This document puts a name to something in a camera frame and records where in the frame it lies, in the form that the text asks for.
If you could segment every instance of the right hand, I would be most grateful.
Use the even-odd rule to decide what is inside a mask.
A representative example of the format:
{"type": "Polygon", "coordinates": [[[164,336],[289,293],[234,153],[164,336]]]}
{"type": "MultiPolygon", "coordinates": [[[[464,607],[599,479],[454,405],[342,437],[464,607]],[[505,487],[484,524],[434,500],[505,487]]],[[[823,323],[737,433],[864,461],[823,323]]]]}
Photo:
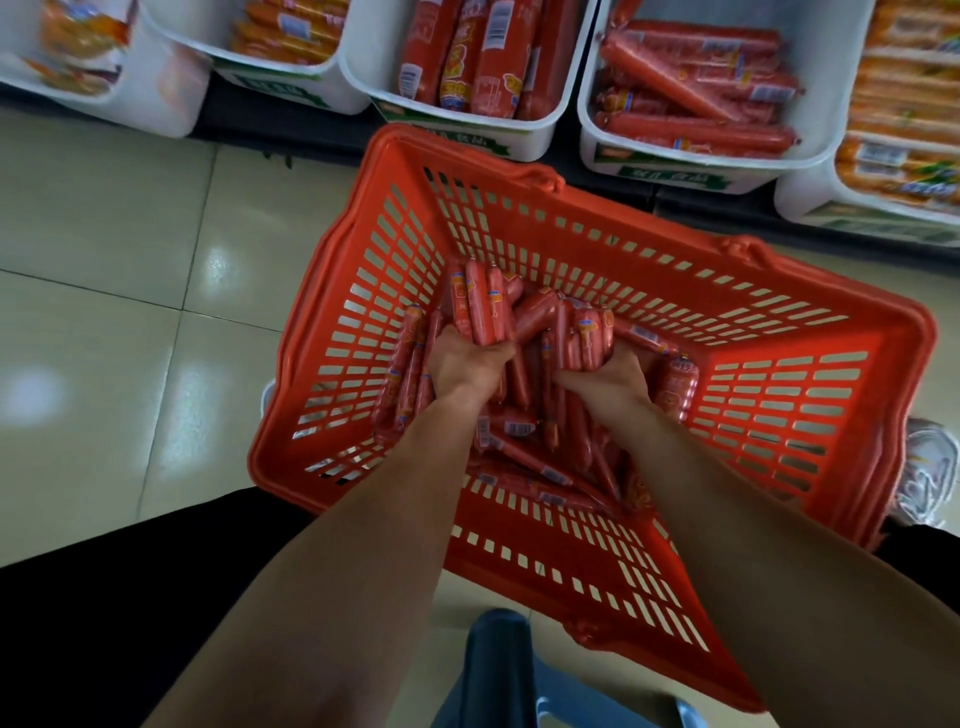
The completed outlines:
{"type": "Polygon", "coordinates": [[[593,419],[621,445],[637,427],[636,408],[653,406],[640,362],[622,342],[616,343],[610,361],[596,372],[558,371],[553,380],[580,395],[593,419]]]}

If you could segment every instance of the left hand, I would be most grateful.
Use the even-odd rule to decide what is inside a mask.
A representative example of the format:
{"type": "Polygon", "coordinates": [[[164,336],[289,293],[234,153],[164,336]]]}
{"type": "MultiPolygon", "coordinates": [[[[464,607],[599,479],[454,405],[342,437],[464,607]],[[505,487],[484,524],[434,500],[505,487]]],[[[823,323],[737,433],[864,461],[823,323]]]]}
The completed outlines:
{"type": "Polygon", "coordinates": [[[515,354],[516,344],[512,341],[478,347],[455,327],[447,326],[433,343],[426,368],[438,399],[455,398],[479,413],[496,389],[504,365],[515,354]]]}

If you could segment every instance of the shoe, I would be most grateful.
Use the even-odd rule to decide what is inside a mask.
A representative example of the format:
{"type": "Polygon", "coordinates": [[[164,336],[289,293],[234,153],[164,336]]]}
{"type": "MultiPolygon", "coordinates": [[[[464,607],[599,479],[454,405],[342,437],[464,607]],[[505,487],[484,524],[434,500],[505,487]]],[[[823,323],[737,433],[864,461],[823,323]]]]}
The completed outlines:
{"type": "Polygon", "coordinates": [[[890,516],[902,525],[939,528],[937,510],[956,484],[960,444],[943,425],[911,417],[906,423],[906,463],[890,516]]]}

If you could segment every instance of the plastic wrapper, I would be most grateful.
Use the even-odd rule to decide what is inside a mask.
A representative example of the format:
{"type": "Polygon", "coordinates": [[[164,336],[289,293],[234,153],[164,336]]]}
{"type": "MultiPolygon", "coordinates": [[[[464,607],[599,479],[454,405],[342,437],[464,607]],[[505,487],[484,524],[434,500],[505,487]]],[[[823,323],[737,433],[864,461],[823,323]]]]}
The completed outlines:
{"type": "Polygon", "coordinates": [[[437,103],[447,51],[463,0],[418,0],[400,54],[396,90],[407,99],[437,103]]]}
{"type": "Polygon", "coordinates": [[[523,92],[542,0],[493,0],[470,111],[512,119],[523,92]]]}
{"type": "Polygon", "coordinates": [[[489,0],[465,0],[460,9],[457,30],[440,79],[440,106],[443,109],[466,111],[470,106],[489,10],[489,0]]]}
{"type": "Polygon", "coordinates": [[[313,42],[329,42],[339,44],[344,33],[343,20],[330,22],[320,17],[300,17],[299,15],[284,12],[267,3],[249,3],[246,7],[247,17],[254,23],[267,28],[276,28],[287,36],[313,42]]]}
{"type": "MultiPolygon", "coordinates": [[[[636,34],[610,31],[600,45],[609,65],[663,94],[684,109],[706,119],[746,121],[743,112],[720,93],[697,83],[694,74],[649,48],[636,34]]],[[[699,67],[700,70],[726,69],[699,67]]]]}

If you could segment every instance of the floor tile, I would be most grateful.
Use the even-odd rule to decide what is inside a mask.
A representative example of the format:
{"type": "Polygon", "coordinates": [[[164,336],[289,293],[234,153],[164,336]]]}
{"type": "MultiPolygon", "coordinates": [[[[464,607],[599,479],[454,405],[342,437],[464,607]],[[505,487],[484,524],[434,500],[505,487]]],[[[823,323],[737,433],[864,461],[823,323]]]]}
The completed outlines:
{"type": "Polygon", "coordinates": [[[275,331],[183,313],[141,519],[252,486],[247,450],[279,339],[275,331]]]}
{"type": "Polygon", "coordinates": [[[343,210],[356,170],[222,147],[186,308],[283,330],[317,243],[343,210]]]}
{"type": "Polygon", "coordinates": [[[740,713],[723,703],[670,680],[612,652],[576,644],[558,622],[534,612],[530,617],[534,651],[549,666],[573,675],[620,704],[670,728],[671,707],[663,697],[676,696],[694,706],[710,728],[773,728],[770,714],[740,713]]]}
{"type": "Polygon", "coordinates": [[[213,151],[0,109],[0,269],[180,308],[213,151]]]}
{"type": "Polygon", "coordinates": [[[0,273],[0,566],[136,520],[179,318],[0,273]]]}
{"type": "MultiPolygon", "coordinates": [[[[960,286],[956,278],[790,248],[778,248],[778,252],[841,276],[894,291],[922,303],[933,313],[939,326],[937,348],[914,400],[913,414],[946,425],[960,437],[960,387],[957,386],[960,321],[956,318],[960,308],[960,286]]],[[[938,515],[946,521],[947,530],[960,535],[960,495],[955,496],[938,515]]]]}

